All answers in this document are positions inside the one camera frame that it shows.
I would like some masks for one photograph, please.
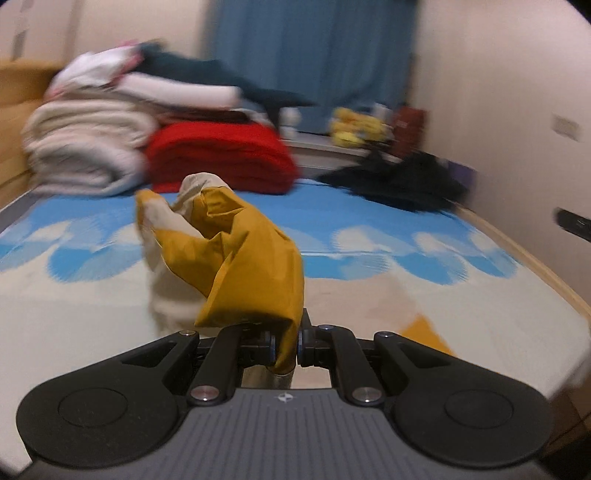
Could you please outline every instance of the wall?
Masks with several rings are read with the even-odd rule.
[[[26,30],[22,58],[63,63],[68,56],[77,1],[24,4],[23,0],[8,0],[0,8],[0,59],[12,57],[15,35]]]
[[[591,25],[564,0],[423,0],[415,50],[424,148],[477,169],[476,213],[591,303],[591,244],[552,218],[591,217]]]
[[[163,38],[170,50],[203,53],[210,0],[85,0],[74,53],[101,51],[127,40]]]

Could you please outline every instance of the bed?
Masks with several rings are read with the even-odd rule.
[[[239,194],[300,248],[314,324],[401,333],[548,398],[586,375],[589,307],[471,212],[405,212],[305,179]],[[134,214],[132,196],[34,192],[0,211],[0,462],[14,471],[29,461],[14,415],[32,387],[169,333],[148,311]],[[327,385],[310,368],[292,388]]]

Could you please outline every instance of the yellow fabric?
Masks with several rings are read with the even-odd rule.
[[[448,355],[454,355],[443,339],[431,328],[429,320],[423,315],[418,315],[412,324],[406,327],[400,335],[413,342],[422,343]]]
[[[136,195],[138,224],[159,197]],[[278,322],[283,332],[273,372],[295,366],[297,330],[304,304],[304,273],[295,243],[257,208],[226,187],[207,187],[192,199],[189,223],[204,238],[150,227],[168,268],[199,290],[207,302],[197,327]]]

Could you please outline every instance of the stack of clothes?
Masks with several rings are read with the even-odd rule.
[[[318,181],[410,212],[452,210],[468,193],[467,186],[456,180],[449,168],[420,151],[393,163],[374,149],[359,165],[325,173]]]
[[[243,98],[274,123],[238,109]],[[36,185],[101,196],[146,181],[177,192],[185,176],[202,171],[234,189],[286,193],[298,171],[276,132],[279,111],[310,104],[261,89],[219,61],[153,43],[78,57],[54,78],[46,101],[23,131]]]

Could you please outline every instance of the red blanket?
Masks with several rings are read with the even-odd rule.
[[[178,192],[187,175],[213,173],[235,190],[285,193],[298,177],[275,131],[246,125],[182,122],[157,132],[146,150],[153,190]]]

